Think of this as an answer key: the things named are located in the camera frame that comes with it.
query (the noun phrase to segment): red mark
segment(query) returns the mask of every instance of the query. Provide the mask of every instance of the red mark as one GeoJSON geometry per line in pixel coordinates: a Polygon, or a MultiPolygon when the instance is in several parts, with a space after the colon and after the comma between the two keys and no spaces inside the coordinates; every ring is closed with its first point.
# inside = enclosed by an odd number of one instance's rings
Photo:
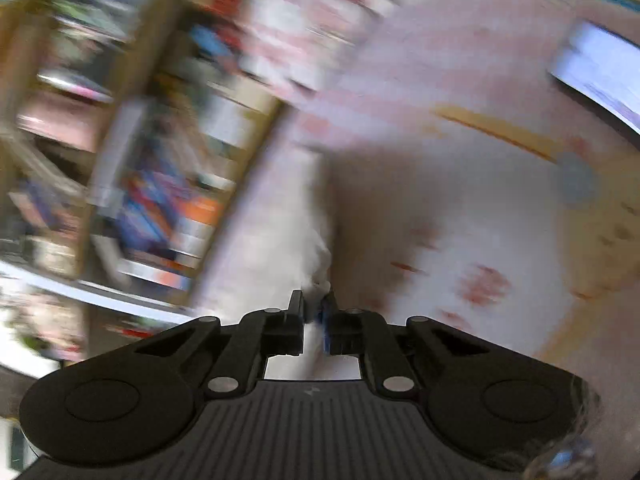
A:
{"type": "Polygon", "coordinates": [[[510,288],[503,273],[476,265],[475,271],[462,280],[459,296],[473,306],[489,306],[501,300],[510,288]]]}
{"type": "Polygon", "coordinates": [[[442,318],[443,322],[449,326],[457,328],[458,330],[463,330],[464,332],[471,332],[471,324],[465,318],[460,316],[460,314],[442,310],[441,308],[438,309],[438,313],[440,314],[440,318],[442,318]]]}
{"type": "Polygon", "coordinates": [[[594,298],[594,296],[588,296],[587,294],[583,294],[581,292],[578,292],[577,290],[571,290],[571,295],[574,298],[578,298],[579,300],[592,300],[594,298]]]}
{"type": "Polygon", "coordinates": [[[582,137],[570,136],[567,140],[569,149],[581,158],[588,159],[591,154],[591,146],[582,137]]]}
{"type": "Polygon", "coordinates": [[[433,227],[420,227],[411,229],[411,234],[416,238],[416,244],[418,247],[424,247],[430,251],[437,251],[438,248],[435,245],[438,232],[433,227]]]}
{"type": "Polygon", "coordinates": [[[327,130],[329,121],[320,118],[316,115],[308,115],[302,121],[302,128],[308,131],[310,134],[319,135],[327,130]]]}
{"type": "Polygon", "coordinates": [[[409,272],[416,272],[418,274],[426,274],[426,272],[424,272],[423,270],[416,269],[415,267],[412,267],[411,265],[401,264],[400,262],[391,262],[391,265],[393,265],[394,267],[397,267],[398,269],[408,270],[409,272]]]}
{"type": "Polygon", "coordinates": [[[372,310],[375,310],[377,312],[383,310],[385,307],[382,301],[380,301],[378,298],[372,298],[371,300],[367,301],[366,305],[370,306],[372,310]]]}

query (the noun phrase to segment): metal screw head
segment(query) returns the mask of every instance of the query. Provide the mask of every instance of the metal screw head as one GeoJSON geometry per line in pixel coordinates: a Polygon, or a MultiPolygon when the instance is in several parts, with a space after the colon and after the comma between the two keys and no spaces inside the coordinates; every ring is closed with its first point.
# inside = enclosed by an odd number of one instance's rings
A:
{"type": "Polygon", "coordinates": [[[209,381],[207,386],[212,392],[226,394],[234,391],[239,384],[233,377],[215,377],[209,381]]]}
{"type": "Polygon", "coordinates": [[[396,375],[386,378],[382,385],[390,392],[408,392],[415,386],[415,383],[409,377],[396,375]]]}

